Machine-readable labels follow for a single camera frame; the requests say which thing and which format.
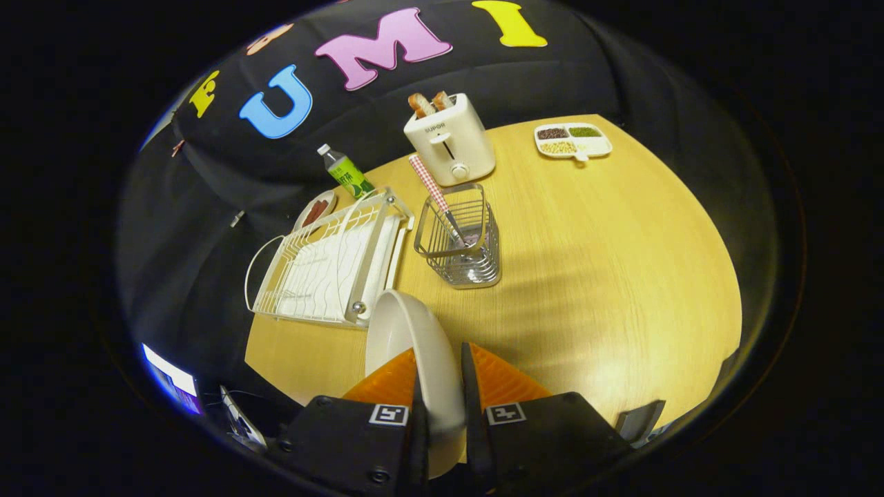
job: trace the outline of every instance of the toaster knob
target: toaster knob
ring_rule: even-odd
[[[455,164],[451,168],[451,175],[458,180],[463,180],[467,177],[467,174],[469,174],[469,169],[467,169],[466,165]]]

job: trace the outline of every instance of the wire basket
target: wire basket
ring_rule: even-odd
[[[405,233],[415,216],[391,188],[379,188],[354,205],[280,235],[258,249],[246,271],[246,306],[255,314],[328,325],[366,327],[375,302],[392,288]],[[278,239],[254,304],[248,275]]]
[[[440,191],[463,239],[432,197],[427,197],[417,226],[415,250],[455,288],[496,284],[500,280],[499,232],[482,185],[465,183]]]

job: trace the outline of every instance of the screen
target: screen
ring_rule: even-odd
[[[198,415],[205,414],[196,394],[194,377],[158,356],[147,345],[142,343],[141,346],[144,348],[144,358],[148,361],[148,369],[163,391],[187,411]]]

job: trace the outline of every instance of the screw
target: screw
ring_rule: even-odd
[[[390,473],[384,470],[372,470],[369,472],[369,479],[375,483],[383,485],[390,480]]]

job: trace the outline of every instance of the bean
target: bean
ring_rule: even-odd
[[[602,134],[591,127],[570,127],[571,136],[601,136]]]
[[[577,152],[574,144],[570,141],[555,141],[553,143],[543,143],[540,149],[549,154],[573,154]]]
[[[537,138],[548,140],[550,138],[568,138],[568,134],[560,127],[551,127],[549,129],[541,129],[537,132]]]

